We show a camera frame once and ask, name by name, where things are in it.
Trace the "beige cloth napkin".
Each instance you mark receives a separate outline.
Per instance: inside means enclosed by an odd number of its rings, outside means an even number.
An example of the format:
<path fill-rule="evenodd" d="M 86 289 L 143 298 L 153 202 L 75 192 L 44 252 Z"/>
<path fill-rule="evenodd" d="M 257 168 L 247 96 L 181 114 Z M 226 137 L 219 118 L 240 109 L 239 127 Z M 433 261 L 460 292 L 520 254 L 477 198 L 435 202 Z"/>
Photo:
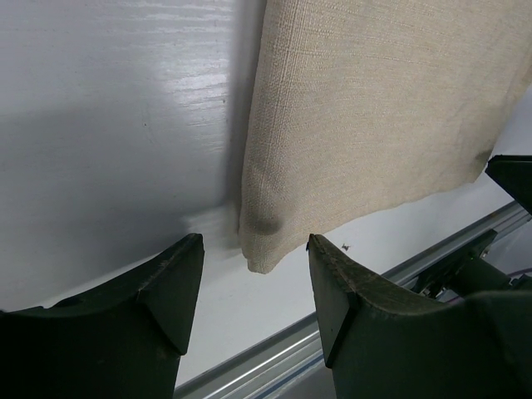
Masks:
<path fill-rule="evenodd" d="M 475 181 L 530 83 L 528 1 L 268 2 L 241 180 L 249 270 Z"/>

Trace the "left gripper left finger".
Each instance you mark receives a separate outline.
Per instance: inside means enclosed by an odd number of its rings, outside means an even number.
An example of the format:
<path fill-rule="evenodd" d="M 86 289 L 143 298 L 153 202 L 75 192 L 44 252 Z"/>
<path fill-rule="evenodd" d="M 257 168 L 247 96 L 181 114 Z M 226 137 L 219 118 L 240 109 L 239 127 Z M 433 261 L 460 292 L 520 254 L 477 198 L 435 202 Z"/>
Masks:
<path fill-rule="evenodd" d="M 49 308 L 2 313 L 2 397 L 172 397 L 203 265 L 203 238 L 188 234 Z"/>

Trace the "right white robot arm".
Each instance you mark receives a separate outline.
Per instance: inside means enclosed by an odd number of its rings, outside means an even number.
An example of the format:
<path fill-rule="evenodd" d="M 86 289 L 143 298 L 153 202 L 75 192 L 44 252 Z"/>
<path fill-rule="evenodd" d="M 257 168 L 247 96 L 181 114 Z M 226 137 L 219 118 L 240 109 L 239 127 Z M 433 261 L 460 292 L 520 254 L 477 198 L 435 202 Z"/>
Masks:
<path fill-rule="evenodd" d="M 529 214 L 532 212 L 531 155 L 495 155 L 485 173 Z"/>

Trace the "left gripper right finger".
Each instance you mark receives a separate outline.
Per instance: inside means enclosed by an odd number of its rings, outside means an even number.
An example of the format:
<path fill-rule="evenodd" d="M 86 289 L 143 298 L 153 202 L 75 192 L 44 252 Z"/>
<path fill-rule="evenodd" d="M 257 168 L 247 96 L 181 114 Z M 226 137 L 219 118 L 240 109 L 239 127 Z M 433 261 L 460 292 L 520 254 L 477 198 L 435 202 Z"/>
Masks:
<path fill-rule="evenodd" d="M 325 363 L 339 398 L 528 398 L 531 295 L 441 303 L 308 239 Z"/>

